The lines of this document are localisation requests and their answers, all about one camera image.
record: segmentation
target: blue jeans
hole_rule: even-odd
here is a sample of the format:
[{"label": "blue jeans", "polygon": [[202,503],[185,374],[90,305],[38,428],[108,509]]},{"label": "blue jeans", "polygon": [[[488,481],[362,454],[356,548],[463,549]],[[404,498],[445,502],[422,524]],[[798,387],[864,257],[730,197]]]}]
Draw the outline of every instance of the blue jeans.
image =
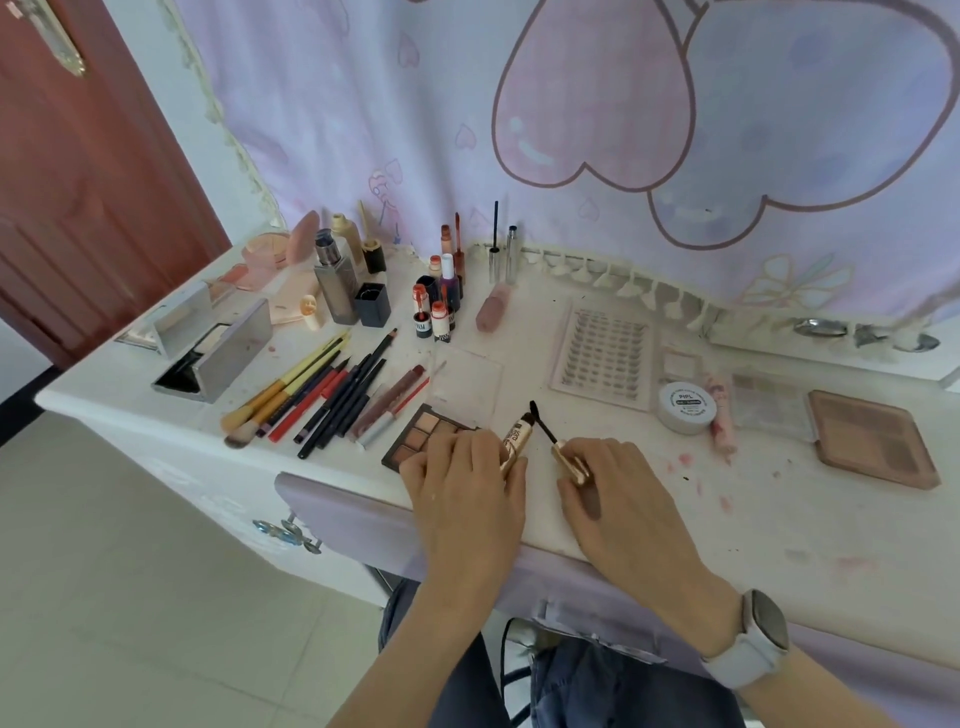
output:
[{"label": "blue jeans", "polygon": [[[407,613],[419,584],[403,581],[383,613],[384,645]],[[531,718],[537,728],[743,728],[733,693],[670,667],[644,665],[583,640],[564,640],[534,660]],[[430,728],[509,728],[483,637],[446,681]]]}]

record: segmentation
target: clear plastic tray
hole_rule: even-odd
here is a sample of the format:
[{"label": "clear plastic tray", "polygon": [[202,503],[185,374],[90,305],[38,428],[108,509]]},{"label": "clear plastic tray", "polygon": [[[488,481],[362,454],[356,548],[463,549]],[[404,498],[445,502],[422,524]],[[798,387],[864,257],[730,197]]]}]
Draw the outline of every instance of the clear plastic tray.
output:
[{"label": "clear plastic tray", "polygon": [[817,441],[817,429],[807,399],[809,387],[792,379],[752,370],[732,372],[730,379],[734,425],[761,429],[805,443]]}]

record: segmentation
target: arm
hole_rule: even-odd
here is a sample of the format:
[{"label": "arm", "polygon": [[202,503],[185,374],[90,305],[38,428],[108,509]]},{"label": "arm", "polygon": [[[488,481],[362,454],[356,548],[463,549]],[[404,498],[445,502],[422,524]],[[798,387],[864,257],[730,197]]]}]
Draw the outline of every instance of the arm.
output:
[{"label": "arm", "polygon": [[[601,516],[576,487],[558,482],[580,548],[613,584],[647,607],[701,655],[721,654],[740,632],[741,598],[697,553],[673,498],[632,443],[572,440],[564,451],[593,471]],[[767,728],[896,728],[796,646],[780,670],[740,691]]]},{"label": "arm", "polygon": [[400,468],[426,553],[426,580],[329,728],[425,726],[520,548],[526,459],[517,460],[505,486],[492,432],[434,436],[427,447]]}]

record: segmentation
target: makeup stain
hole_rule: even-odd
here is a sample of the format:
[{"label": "makeup stain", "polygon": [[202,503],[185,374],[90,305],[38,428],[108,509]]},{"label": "makeup stain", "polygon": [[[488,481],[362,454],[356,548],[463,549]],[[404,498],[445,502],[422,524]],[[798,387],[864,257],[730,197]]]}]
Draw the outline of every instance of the makeup stain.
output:
[{"label": "makeup stain", "polygon": [[791,564],[797,564],[799,566],[806,566],[810,563],[810,552],[809,551],[800,551],[796,548],[785,548],[783,550],[783,555],[786,556],[786,560]]}]

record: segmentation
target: hand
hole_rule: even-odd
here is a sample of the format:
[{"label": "hand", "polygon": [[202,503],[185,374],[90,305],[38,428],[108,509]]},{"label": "hand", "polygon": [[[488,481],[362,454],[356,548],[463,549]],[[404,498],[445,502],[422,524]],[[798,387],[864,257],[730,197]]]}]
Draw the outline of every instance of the hand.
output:
[{"label": "hand", "polygon": [[501,447],[489,430],[435,435],[426,453],[400,466],[426,552],[423,588],[443,608],[479,620],[478,629],[513,568],[526,520],[527,460],[504,484]]},{"label": "hand", "polygon": [[739,631],[740,598],[710,573],[673,498],[633,443],[571,440],[593,472],[600,518],[592,520],[568,479],[557,482],[564,515],[590,562],[701,654],[719,654]]}]

